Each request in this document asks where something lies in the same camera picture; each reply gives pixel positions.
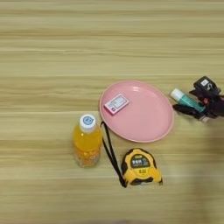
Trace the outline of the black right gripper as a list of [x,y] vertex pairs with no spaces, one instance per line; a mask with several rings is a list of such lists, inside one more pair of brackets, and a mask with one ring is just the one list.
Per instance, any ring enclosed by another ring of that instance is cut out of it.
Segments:
[[175,104],[173,108],[182,114],[192,116],[195,119],[202,119],[203,117],[217,118],[224,117],[224,94],[221,94],[221,90],[191,90],[190,95],[194,95],[199,99],[199,104],[204,107],[202,112],[199,112],[195,108],[188,107],[186,105]]

